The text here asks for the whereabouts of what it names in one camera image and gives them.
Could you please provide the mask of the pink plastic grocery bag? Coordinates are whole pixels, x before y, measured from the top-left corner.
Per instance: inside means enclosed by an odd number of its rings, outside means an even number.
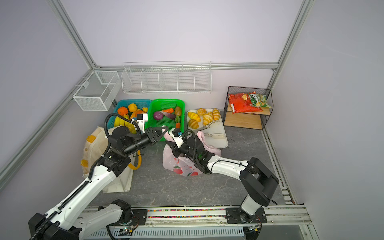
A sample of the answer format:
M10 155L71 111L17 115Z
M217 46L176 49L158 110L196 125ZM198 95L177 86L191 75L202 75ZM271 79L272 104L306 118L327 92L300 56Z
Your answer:
M205 136L202 132L195 134L191 130L185 131L183 134L178 133L177 129L166 133L164 135L166 139L166 145L163 154L163 167L167 170L173 171L184 177L197 176L201 174L210 174L211 171L208 168L208 162L213 156L220 157L222 151L211 145L208 145L205 141ZM175 143L180 148L183 143L201 141L201 161L192 162L186 157L174 157L172 153L172 144Z

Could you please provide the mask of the white canvas tote bag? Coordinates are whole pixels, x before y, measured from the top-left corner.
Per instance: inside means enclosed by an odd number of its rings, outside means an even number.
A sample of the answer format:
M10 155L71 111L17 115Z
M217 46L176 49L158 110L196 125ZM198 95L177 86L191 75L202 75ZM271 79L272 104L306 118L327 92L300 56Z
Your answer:
M87 137L83 157L81 159L81 166L83 170L83 177L87 178L93 163L103 154L108 145L104 128L97 127L91 135ZM131 190L132 179L134 170L141 166L142 158L141 152L136 152L130 155L130 165L111 183L109 183L102 192L106 193L122 193Z

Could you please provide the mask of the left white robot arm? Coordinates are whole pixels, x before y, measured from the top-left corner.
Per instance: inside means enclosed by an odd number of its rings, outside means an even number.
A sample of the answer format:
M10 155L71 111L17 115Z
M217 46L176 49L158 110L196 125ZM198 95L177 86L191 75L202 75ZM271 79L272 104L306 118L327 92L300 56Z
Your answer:
M119 126L109 132L108 121L119 115L109 114L104 122L108 145L104 153L92 164L88 177L65 199L45 214L36 213L29 220L32 240L83 240L102 227L121 223L130 225L135 216L130 204L115 200L106 208L89 215L85 220L78 217L89 203L110 183L112 183L131 163L130 156L147 146L159 142L167 126L142 130L136 121L133 125L137 133L128 127Z

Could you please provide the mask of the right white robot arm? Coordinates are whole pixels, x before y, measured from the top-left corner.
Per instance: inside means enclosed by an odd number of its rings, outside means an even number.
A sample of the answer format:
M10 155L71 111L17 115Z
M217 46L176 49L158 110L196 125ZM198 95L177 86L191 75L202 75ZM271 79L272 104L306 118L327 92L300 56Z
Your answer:
M226 218L229 224L262 225L263 207L269 206L280 181L258 158L238 161L220 157L205 149L203 142L192 131L181 133L172 129L169 135L173 141L167 141L175 157L186 157L204 174L221 174L239 180L247 196L240 207L227 208Z

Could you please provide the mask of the green plastic basket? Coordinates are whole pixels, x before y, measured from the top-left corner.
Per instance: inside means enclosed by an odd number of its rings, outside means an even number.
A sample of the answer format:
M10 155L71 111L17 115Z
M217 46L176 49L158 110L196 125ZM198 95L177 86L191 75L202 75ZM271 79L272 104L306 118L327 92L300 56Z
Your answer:
M149 107L148 112L148 121L145 123L145 129L148 127L156 128L156 127L162 127L167 126L169 130L175 128L176 122L174 120L169 119L168 117L163 117L162 120L155 120L154 113L158 111L163 111L166 109L174 109L176 107L181 108L181 132L183 133L185 131L185 102L182 100L177 99L156 99L153 100Z

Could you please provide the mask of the white bread tray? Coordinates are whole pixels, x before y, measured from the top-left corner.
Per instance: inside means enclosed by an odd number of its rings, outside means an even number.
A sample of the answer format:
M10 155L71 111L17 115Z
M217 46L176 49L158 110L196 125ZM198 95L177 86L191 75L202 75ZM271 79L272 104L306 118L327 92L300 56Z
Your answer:
M218 109L206 109L207 112L212 112L213 115L214 115L214 120L213 121L217 121L219 120L221 123L219 125L216 125L216 126L212 126L210 127L209 129L206 129L206 130L203 130L203 131L199 131L199 132L202 132L205 136L205 141L208 145L211 145L217 149L224 149L228 146L228 140L227 140L227 135L226 135L226 132L225 132L225 128L224 128L224 124L223 124L223 120L222 120L222 117L221 117L221 113ZM193 112L193 113L197 113L197 110L191 110L191 111L188 111L188 112ZM200 116L201 117L201 122L199 122L199 129L203 127L203 116ZM188 117L188 113L187 113L187 123L189 122L190 118ZM193 129L190 129L189 128L189 125L188 125L188 129L189 130L192 130L195 134L196 133L196 130L193 130ZM214 139L214 138L211 138L211 137L208 137L207 133L221 133L221 134L224 134L225 135L225 138L224 139Z

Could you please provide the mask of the metal bread tongs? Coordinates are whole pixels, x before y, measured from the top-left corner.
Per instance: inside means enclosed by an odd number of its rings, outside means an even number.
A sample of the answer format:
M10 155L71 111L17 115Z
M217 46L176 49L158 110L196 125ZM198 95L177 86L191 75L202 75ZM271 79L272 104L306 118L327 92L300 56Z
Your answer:
M199 132L199 131L203 131L203 130L209 129L212 126L219 125L220 123L221 122L219 120L212 121L211 123L207 124L206 126L200 128L200 129L197 129L196 133ZM221 133L213 133L213 134L212 133L207 133L205 135L207 135L208 137L214 138L214 139L224 139L225 138L225 135L221 134Z

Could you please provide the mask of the striped toy bread loaf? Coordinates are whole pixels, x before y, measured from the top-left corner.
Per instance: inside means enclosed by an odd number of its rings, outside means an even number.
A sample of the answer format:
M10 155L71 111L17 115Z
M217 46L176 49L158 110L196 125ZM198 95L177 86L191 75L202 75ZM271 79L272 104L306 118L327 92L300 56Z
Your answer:
M200 117L197 113L188 112L188 117L189 117L191 120L195 120L195 121L197 121L198 123L201 122L201 117Z

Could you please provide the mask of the brown toy potato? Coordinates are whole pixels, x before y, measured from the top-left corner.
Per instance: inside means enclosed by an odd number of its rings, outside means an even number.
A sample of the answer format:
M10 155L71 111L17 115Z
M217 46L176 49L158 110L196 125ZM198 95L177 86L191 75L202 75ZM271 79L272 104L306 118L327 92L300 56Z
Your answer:
M176 106L174 109L174 114L178 117L181 117L182 115L182 109L179 106Z

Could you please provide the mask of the teal plastic basket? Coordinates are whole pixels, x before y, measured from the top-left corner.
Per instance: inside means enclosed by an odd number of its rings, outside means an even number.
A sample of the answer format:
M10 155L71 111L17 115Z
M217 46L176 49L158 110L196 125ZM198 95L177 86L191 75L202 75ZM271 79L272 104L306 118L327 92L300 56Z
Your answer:
M128 107L130 104L136 104L139 109L142 109L142 107L149 108L151 104L151 100L149 99L133 99L133 100L121 100L118 102L117 106L115 107L114 113L118 113L118 109L120 107ZM115 127L115 119L116 116L113 116L109 119L107 128L111 129Z

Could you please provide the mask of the yellow-orange toy citrus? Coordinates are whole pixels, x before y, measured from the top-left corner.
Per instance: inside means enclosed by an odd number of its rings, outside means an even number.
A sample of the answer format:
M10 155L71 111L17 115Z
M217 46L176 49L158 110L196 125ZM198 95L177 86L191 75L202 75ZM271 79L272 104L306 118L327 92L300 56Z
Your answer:
M134 113L138 110L138 106L134 103L128 105L128 110L131 113Z

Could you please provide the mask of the toy bread bun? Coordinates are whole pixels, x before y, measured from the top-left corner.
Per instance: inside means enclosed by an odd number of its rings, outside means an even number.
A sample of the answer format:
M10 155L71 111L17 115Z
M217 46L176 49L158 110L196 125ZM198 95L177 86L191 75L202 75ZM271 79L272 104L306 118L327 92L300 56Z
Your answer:
M200 108L200 109L197 110L197 114L198 114L199 116L203 116L203 115L206 114L206 113L207 113L207 110L206 110L206 109Z

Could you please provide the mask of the yellow toy banana bunch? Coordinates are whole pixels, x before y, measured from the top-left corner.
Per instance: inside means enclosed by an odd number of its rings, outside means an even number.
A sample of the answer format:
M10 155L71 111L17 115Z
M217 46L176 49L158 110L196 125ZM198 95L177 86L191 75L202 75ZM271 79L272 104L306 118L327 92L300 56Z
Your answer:
M124 121L123 119L121 119L119 117L116 117L115 118L114 127L124 126L124 127L127 127L132 134L137 134L136 127L135 127L134 124L132 124L132 121L129 118L129 116L128 115L124 115L123 118L127 119L129 121Z

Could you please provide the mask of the red chip bag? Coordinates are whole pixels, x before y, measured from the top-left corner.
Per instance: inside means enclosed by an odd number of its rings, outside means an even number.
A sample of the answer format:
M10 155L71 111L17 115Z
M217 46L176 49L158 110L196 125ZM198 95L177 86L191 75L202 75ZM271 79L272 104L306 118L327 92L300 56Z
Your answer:
M239 93L239 94L230 94L229 95L229 105L232 109L232 113L255 113L262 112L262 108L254 107L251 104L251 101L248 97L248 94Z

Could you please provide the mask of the green snack bag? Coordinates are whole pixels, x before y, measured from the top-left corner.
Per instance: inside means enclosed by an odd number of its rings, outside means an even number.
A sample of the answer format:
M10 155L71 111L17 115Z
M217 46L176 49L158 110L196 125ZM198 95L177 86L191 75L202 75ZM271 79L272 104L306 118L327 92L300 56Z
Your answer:
M254 107L271 108L271 106L268 104L268 99L266 95L256 94L255 92L253 92L253 93L248 93L248 97L251 101L251 104Z

